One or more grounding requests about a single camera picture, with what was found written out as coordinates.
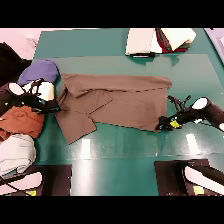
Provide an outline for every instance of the teal tabletop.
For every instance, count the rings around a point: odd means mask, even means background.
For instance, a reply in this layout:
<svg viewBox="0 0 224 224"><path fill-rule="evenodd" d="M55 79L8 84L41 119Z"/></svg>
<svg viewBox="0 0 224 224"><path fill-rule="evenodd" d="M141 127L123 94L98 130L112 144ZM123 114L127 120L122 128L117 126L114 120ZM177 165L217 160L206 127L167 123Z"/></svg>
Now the teal tabletop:
<svg viewBox="0 0 224 224"><path fill-rule="evenodd" d="M50 58L61 74L153 75L172 80L169 94L189 104L206 96L224 108L224 69L203 29L186 53L153 59L124 56L128 29L43 32L35 59ZM56 95L62 88L59 78ZM175 113L168 103L167 115ZM54 114L35 141L36 164L73 164L71 195L158 195L154 161L208 158L224 171L224 133L200 124L152 133L97 123L97 131L68 145Z"/></svg>

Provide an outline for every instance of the stack of clothes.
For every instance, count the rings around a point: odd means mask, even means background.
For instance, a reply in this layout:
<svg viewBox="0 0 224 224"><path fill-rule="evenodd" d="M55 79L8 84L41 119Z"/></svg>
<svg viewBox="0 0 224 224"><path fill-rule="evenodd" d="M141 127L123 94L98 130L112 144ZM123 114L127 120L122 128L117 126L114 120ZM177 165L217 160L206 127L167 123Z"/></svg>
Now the stack of clothes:
<svg viewBox="0 0 224 224"><path fill-rule="evenodd" d="M185 52L195 37L191 28L130 28L125 54L154 57L156 53Z"/></svg>
<svg viewBox="0 0 224 224"><path fill-rule="evenodd" d="M38 138L45 114L57 108L54 85L59 72L55 62L37 60L18 83L0 88L0 176L24 172L35 160L33 138Z"/></svg>

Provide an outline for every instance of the brown crumpled cloth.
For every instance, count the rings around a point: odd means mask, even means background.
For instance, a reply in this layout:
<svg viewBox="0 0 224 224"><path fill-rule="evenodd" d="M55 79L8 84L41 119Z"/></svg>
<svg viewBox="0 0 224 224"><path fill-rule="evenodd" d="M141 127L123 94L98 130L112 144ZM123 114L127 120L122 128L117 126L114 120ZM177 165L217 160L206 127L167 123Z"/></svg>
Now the brown crumpled cloth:
<svg viewBox="0 0 224 224"><path fill-rule="evenodd" d="M162 76L63 74L62 79L56 119L68 144L95 131L94 122L156 131L172 85Z"/></svg>
<svg viewBox="0 0 224 224"><path fill-rule="evenodd" d="M28 106L13 106L3 114L2 120L0 120L0 139L6 140L13 134L24 134L38 138L45 115L37 114L31 110L32 108Z"/></svg>

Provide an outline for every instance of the orange cloth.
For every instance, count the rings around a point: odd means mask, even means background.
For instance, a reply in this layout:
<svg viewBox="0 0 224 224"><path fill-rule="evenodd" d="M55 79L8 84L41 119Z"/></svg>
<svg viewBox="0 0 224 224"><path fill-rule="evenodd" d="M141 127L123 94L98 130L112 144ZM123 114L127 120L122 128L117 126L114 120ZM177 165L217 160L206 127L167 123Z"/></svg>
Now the orange cloth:
<svg viewBox="0 0 224 224"><path fill-rule="evenodd" d="M28 106L12 107L0 120L0 138L8 139L13 134L29 135L38 138L41 133L44 114L37 114L31 111Z"/></svg>

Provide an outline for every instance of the white folded cloth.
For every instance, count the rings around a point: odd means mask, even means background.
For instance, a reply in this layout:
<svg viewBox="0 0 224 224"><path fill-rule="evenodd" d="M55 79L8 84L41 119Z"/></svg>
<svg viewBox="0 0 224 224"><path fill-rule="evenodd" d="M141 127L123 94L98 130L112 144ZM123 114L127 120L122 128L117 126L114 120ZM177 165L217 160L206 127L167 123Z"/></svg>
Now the white folded cloth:
<svg viewBox="0 0 224 224"><path fill-rule="evenodd" d="M192 43L196 33L191 28L161 28L169 40L172 50L176 50L183 43Z"/></svg>
<svg viewBox="0 0 224 224"><path fill-rule="evenodd" d="M125 54L150 53L153 33L153 28L130 28Z"/></svg>
<svg viewBox="0 0 224 224"><path fill-rule="evenodd" d="M12 135L0 145L0 175L15 169L18 173L23 173L35 158L33 139L29 135Z"/></svg>
<svg viewBox="0 0 224 224"><path fill-rule="evenodd" d="M23 86L23 89L28 92L29 89L31 88L31 84L33 83L30 82L28 84L26 84L25 86ZM32 93L36 93L37 91L37 86L34 86L32 89ZM38 96L39 98L49 101L49 100L53 100L54 99L54 85L51 82L42 82L38 93L40 93L40 96Z"/></svg>

